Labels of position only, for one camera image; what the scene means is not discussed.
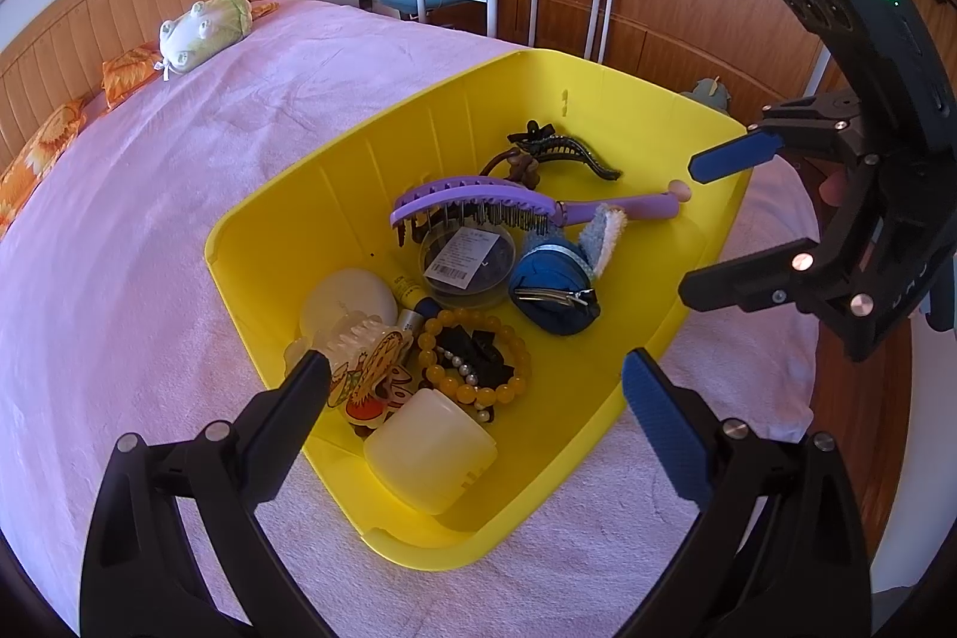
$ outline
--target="hair brush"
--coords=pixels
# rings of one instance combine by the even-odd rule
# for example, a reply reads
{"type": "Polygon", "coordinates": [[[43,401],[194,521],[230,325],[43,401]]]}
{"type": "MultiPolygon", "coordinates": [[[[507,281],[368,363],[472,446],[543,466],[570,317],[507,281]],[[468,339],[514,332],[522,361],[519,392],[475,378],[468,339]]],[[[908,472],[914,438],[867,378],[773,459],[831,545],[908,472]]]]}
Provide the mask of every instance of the hair brush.
{"type": "Polygon", "coordinates": [[[415,243],[422,243],[439,224],[466,219],[475,219],[478,224],[507,224],[542,235],[552,227],[590,222],[602,203],[623,209],[629,219],[671,219],[678,216],[678,205],[690,198],[690,188],[681,181],[673,181],[667,193],[602,200],[554,200],[515,182],[491,176],[452,176],[427,182],[400,195],[389,222],[398,231],[399,246],[405,243],[406,221],[412,224],[415,243]]]}

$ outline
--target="fuzzy ear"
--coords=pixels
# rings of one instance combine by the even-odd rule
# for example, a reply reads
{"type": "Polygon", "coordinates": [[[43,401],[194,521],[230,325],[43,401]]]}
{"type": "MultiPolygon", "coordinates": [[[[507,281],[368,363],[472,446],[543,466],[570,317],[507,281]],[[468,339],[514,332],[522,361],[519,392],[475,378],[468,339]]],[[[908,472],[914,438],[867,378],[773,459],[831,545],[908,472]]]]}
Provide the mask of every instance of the fuzzy ear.
{"type": "Polygon", "coordinates": [[[581,246],[595,276],[601,276],[611,262],[611,253],[614,252],[618,239],[621,237],[628,216],[617,206],[602,203],[595,210],[595,217],[578,235],[578,246],[581,246]]]}

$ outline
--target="white label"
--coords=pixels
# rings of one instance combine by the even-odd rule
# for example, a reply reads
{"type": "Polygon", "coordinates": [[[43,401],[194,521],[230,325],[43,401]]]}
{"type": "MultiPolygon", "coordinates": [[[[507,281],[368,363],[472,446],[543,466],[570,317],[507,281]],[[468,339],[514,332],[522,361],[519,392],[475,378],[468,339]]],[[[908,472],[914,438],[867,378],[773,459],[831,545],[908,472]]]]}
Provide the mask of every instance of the white label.
{"type": "Polygon", "coordinates": [[[461,227],[425,270],[429,279],[466,289],[482,261],[499,241],[498,233],[461,227]]]}

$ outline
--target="pink blanket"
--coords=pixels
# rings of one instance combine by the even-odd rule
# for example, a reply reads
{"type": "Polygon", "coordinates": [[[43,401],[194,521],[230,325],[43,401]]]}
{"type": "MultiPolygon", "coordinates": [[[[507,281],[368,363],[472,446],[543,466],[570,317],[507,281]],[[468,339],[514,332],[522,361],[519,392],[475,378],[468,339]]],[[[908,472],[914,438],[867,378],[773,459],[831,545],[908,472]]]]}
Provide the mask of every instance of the pink blanket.
{"type": "MultiPolygon", "coordinates": [[[[262,388],[203,262],[209,229],[311,149],[510,47],[281,0],[244,42],[97,120],[40,185],[0,243],[0,527],[67,622],[117,437],[191,438],[262,388]]],[[[810,202],[776,161],[755,174],[726,254],[804,235],[816,235],[810,202]]],[[[693,315],[666,369],[719,415],[794,438],[810,421],[816,327],[791,307],[693,315]]],[[[185,516],[217,603],[239,613],[191,504],[185,516]]],[[[611,635],[694,518],[628,414],[537,514],[458,571],[370,552],[303,458],[258,516],[343,636],[611,635]]]]}

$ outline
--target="yellow plastic container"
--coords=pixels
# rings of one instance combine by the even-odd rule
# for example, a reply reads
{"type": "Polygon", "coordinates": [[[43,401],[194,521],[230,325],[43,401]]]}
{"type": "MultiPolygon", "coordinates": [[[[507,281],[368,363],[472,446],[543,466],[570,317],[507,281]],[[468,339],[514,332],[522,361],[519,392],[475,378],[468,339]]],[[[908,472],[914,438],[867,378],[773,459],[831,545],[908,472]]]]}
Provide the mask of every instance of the yellow plastic container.
{"type": "MultiPolygon", "coordinates": [[[[282,354],[322,277],[343,267],[416,272],[419,247],[408,241],[400,250],[389,228],[394,199],[429,179],[477,174],[529,119],[579,136],[624,171],[606,182],[580,163],[542,166],[539,190],[566,200],[663,191],[671,179],[688,180],[694,152],[743,133],[662,87],[545,50],[509,53],[383,111],[265,184],[209,235],[209,270],[267,387],[284,379],[282,354]]],[[[625,354],[638,346],[664,353],[686,313],[678,282],[715,261],[747,183],[740,175],[692,184],[678,218],[629,225],[597,284],[603,314],[582,334],[552,337],[507,302],[495,310],[528,342],[533,374],[528,392],[496,409],[487,428],[498,459],[445,514],[393,497],[343,416],[322,414],[305,454],[362,540],[394,563],[447,570],[511,533],[624,409],[625,354]]]]}

